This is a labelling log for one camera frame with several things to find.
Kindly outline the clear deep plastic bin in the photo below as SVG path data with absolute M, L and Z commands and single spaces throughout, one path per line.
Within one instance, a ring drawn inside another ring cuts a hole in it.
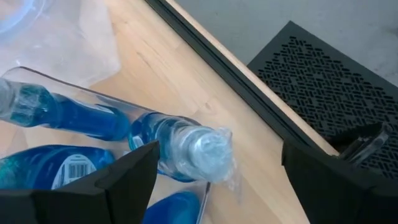
M 80 86 L 121 69 L 104 0 L 0 0 L 0 75 L 27 67 Z

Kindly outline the black aluminium table frame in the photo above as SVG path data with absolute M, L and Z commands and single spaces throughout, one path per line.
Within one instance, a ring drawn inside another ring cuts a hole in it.
M 175 0 L 145 0 L 282 139 L 338 155 L 327 141 Z

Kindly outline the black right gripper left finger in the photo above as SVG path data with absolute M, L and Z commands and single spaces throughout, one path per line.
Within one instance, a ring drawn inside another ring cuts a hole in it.
M 141 224 L 159 155 L 152 141 L 57 190 L 0 190 L 0 224 Z

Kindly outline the clear shallow plastic bin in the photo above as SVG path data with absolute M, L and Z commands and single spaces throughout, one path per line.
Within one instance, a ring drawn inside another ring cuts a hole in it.
M 0 78 L 14 82 L 42 85 L 51 93 L 58 93 L 77 101 L 82 101 L 92 105 L 99 104 L 117 108 L 128 117 L 130 124 L 132 124 L 143 114 L 157 112 L 95 91 L 87 90 L 61 80 L 57 80 L 27 67 L 12 68 L 5 74 L 0 75 Z M 118 159 L 122 158 L 122 156 L 125 156 L 129 152 L 133 151 L 130 149 L 128 141 L 130 131 L 131 125 L 128 134 L 122 140 L 104 141 L 89 137 L 82 133 L 45 128 L 43 126 L 25 128 L 0 120 L 0 150 L 2 152 L 0 159 L 34 147 L 44 145 L 68 145 L 97 147 L 100 149 L 109 150 L 113 153 L 115 158 L 114 162 L 116 162 Z M 332 157 L 346 161 L 355 168 L 360 168 L 359 165 L 361 162 L 365 161 L 369 156 L 373 155 L 376 151 L 380 150 L 383 145 L 385 145 L 389 139 L 389 136 L 391 135 L 391 132 L 391 127 L 384 123 L 369 124 L 356 129 L 350 129 L 332 138 L 331 144 L 340 150 L 340 155 Z M 201 182 L 205 188 L 209 188 L 211 184 L 214 184 L 204 180 L 196 180 L 193 182 L 184 183 L 194 184 L 195 182 Z M 240 174 L 238 172 L 235 158 L 232 176 L 219 183 L 227 185 L 232 190 L 240 191 Z M 198 221 L 203 213 L 207 194 L 206 192 L 197 193 L 191 189 L 183 191 L 191 191 L 199 198 L 201 207 L 196 222 L 196 224 L 198 224 Z

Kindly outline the black vented metal box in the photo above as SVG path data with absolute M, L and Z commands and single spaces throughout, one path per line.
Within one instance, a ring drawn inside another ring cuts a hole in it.
M 391 126 L 388 141 L 361 167 L 398 180 L 398 87 L 293 22 L 248 67 L 324 138 L 367 124 Z

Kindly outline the blue dish soap bottle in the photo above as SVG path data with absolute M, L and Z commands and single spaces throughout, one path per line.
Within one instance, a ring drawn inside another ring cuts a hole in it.
M 0 120 L 25 128 L 43 126 L 82 133 L 104 141 L 122 140 L 128 117 L 117 108 L 88 104 L 42 85 L 0 78 Z
M 158 141 L 158 173 L 179 182 L 219 183 L 233 173 L 232 132 L 228 128 L 213 129 L 184 116 L 150 112 L 131 124 L 128 141 L 133 151 Z
M 142 224 L 196 224 L 200 207 L 195 193 L 177 192 L 150 206 Z
M 109 150 L 44 145 L 0 159 L 0 189 L 53 190 L 115 161 Z

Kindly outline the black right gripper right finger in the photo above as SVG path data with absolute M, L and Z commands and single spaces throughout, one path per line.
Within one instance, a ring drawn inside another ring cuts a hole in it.
M 311 224 L 398 224 L 398 182 L 286 141 L 282 165 Z

